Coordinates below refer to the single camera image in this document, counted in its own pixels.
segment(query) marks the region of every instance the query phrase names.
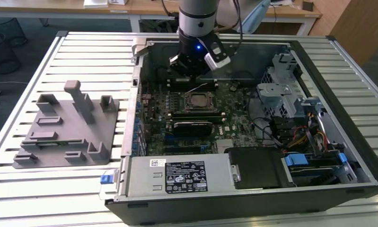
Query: metal table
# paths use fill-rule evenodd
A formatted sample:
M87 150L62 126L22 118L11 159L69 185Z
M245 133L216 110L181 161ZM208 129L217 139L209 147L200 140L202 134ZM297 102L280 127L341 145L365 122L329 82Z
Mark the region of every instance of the metal table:
M49 49L13 114L0 132L0 227L2 226L126 226L108 210L99 177L121 165L130 83L140 66L132 57L137 37L173 37L176 34L70 32L59 36ZM222 35L238 39L238 35ZM301 42L329 86L345 106L372 148L378 155L378 88L336 41L325 37L246 35L245 39L295 40ZM113 95L121 100L113 160L106 166L14 169L13 159L37 116L41 94L63 92L69 79L82 81L81 89L91 99ZM226 219L165 226L349 226L378 227L378 195L351 201L325 212Z

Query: red wire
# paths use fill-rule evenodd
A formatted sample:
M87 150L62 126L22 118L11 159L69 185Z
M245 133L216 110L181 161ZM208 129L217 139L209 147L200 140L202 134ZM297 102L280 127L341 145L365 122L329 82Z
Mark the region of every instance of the red wire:
M328 137L327 134L319 130L319 132L321 132L324 134L324 146L325 146L325 150L328 151Z
M296 128L293 140L296 140L299 129L303 129L303 128L307 128L307 126L300 126L300 127Z

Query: wastebasket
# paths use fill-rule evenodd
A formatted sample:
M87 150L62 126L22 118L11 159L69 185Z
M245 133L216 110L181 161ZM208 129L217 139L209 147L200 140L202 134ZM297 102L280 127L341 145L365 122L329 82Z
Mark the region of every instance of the wastebasket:
M15 52L6 42L6 35L0 33L0 74L7 74L18 70L21 62Z
M27 38L17 18L0 17L0 33L6 35L11 47L26 44Z

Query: blue latch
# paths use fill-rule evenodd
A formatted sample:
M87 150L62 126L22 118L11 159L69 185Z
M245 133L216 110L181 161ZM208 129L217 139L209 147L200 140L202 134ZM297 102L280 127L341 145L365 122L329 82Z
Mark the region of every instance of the blue latch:
M341 159L343 163L347 163L348 162L347 155L344 153L340 153L339 156L340 156L340 159Z
M114 183L114 175L102 175L101 184L112 184L112 183Z
M309 161L305 154L291 154L285 157L288 166L308 165Z

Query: power supply label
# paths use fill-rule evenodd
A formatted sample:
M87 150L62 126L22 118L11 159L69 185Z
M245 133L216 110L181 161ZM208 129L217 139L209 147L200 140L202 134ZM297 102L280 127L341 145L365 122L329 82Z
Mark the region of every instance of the power supply label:
M165 190L169 194L208 192L205 162L173 162L165 165Z

